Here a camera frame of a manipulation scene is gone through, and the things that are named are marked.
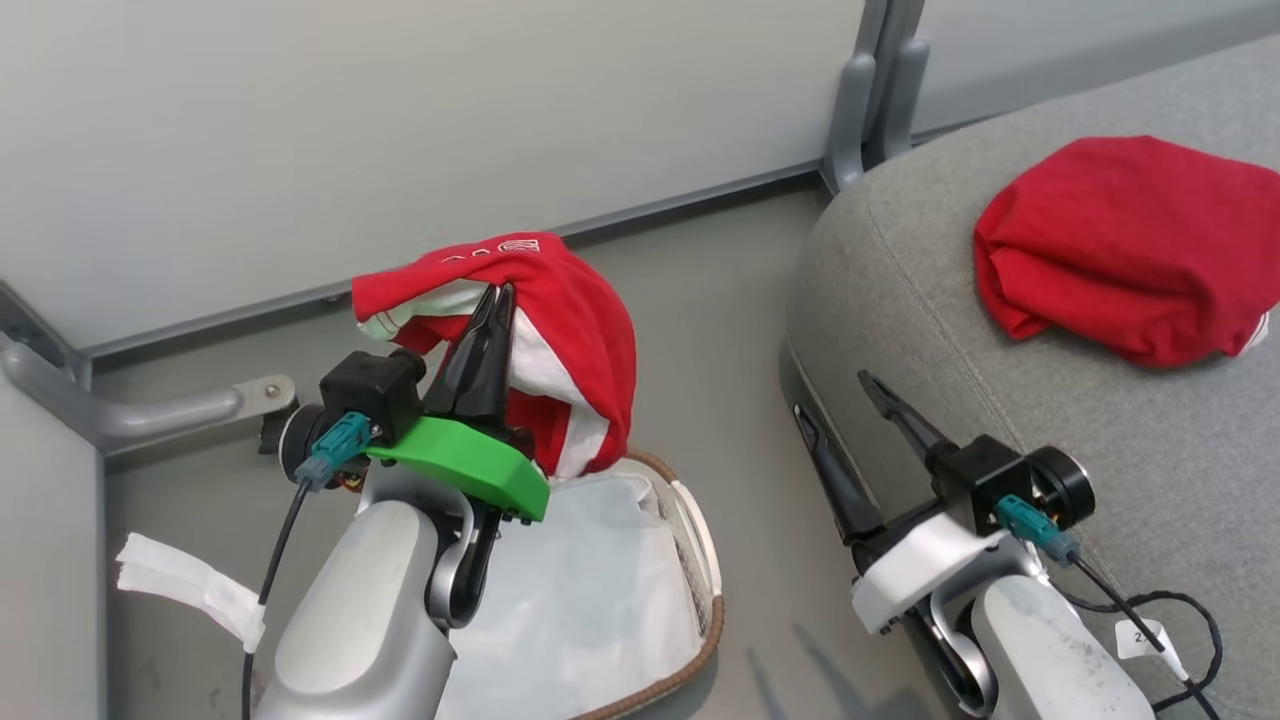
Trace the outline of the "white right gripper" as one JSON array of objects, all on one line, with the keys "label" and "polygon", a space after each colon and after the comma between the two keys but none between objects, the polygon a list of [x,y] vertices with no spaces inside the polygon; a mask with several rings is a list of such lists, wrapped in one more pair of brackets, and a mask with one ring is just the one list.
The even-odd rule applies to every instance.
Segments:
[{"label": "white right gripper", "polygon": [[[877,375],[860,370],[858,380],[876,411],[899,429],[928,473],[936,473],[938,460],[959,450]],[[801,404],[794,405],[794,419],[841,543],[850,547],[858,570],[852,610],[870,634],[883,632],[1004,538],[1002,529],[975,533],[941,498],[884,519],[820,419]]]}]

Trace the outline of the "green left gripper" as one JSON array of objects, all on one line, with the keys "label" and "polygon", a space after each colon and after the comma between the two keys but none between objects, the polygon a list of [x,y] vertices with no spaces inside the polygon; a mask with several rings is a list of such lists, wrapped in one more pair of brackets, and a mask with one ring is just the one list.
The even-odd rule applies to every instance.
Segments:
[{"label": "green left gripper", "polygon": [[416,424],[393,446],[375,443],[369,457],[392,460],[522,521],[544,520],[550,483],[516,447],[462,421],[504,421],[517,290],[492,284],[424,396]]}]

